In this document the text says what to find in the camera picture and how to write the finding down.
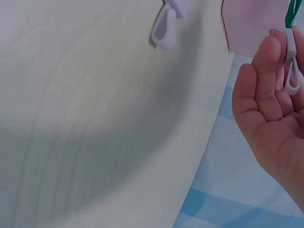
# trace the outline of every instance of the fingernail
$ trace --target fingernail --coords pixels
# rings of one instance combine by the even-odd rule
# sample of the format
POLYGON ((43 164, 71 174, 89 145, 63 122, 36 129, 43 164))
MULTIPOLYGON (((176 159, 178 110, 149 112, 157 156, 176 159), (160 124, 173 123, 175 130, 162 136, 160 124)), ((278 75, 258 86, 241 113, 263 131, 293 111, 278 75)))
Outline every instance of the fingernail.
POLYGON ((271 35, 273 37, 275 35, 276 31, 277 31, 276 29, 271 29, 269 31, 269 35, 271 35))

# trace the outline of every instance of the green string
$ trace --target green string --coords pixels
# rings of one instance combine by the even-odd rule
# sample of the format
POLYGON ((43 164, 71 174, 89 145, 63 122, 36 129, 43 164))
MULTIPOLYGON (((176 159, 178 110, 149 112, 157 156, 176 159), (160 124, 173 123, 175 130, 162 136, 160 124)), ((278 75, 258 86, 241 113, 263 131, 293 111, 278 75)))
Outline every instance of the green string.
POLYGON ((291 0, 285 18, 286 28, 291 29, 295 22, 295 17, 300 9, 302 0, 291 0))

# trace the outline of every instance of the palm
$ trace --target palm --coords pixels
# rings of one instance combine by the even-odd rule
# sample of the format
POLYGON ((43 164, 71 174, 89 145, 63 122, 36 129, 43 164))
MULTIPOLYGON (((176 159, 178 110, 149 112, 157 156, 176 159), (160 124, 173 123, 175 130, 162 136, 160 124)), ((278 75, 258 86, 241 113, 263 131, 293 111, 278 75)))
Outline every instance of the palm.
MULTIPOLYGON (((304 73, 304 37, 294 30, 297 60, 304 73)), ((295 96, 284 90, 286 37, 275 32, 261 44, 252 64, 240 69, 233 113, 257 161, 304 210, 304 86, 295 96)))

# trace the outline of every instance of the pink paper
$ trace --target pink paper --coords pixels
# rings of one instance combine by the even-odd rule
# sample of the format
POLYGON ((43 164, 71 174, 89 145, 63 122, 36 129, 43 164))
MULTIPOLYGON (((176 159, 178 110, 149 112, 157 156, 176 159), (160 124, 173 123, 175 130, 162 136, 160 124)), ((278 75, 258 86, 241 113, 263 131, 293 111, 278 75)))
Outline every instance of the pink paper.
POLYGON ((230 51, 253 57, 269 30, 284 31, 288 5, 289 0, 224 0, 230 51))

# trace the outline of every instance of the finger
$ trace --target finger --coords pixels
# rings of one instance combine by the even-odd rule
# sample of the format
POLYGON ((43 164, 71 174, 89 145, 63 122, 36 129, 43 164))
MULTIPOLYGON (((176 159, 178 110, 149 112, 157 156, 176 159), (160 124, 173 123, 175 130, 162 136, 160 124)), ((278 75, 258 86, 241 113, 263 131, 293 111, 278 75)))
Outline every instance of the finger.
POLYGON ((280 42, 274 37, 266 37, 252 61, 257 73, 256 103, 258 111, 267 121, 283 117, 281 106, 275 96, 276 69, 280 57, 280 42))
POLYGON ((280 59, 277 63, 277 67, 281 67, 282 64, 285 62, 286 55, 287 55, 287 38, 285 33, 278 31, 278 30, 271 30, 269 33, 270 36, 276 38, 281 44, 281 55, 280 59))
POLYGON ((289 94, 284 90, 285 69, 283 63, 287 53, 287 38, 285 33, 278 30, 272 30, 270 35, 276 38, 281 44, 281 56, 275 70, 275 97, 281 106, 283 116, 294 111, 294 106, 289 94))
POLYGON ((257 111, 256 85, 256 70, 251 64, 244 64, 234 86, 232 108, 234 118, 249 144, 259 127, 266 123, 262 114, 257 111))
MULTIPOLYGON (((297 26, 293 27, 293 32, 297 49, 296 58, 299 70, 302 74, 304 74, 304 36, 302 35, 300 29, 297 26)), ((294 111, 296 112, 304 108, 304 86, 303 82, 301 83, 302 86, 300 87, 300 91, 295 96, 291 97, 294 104, 294 111)))

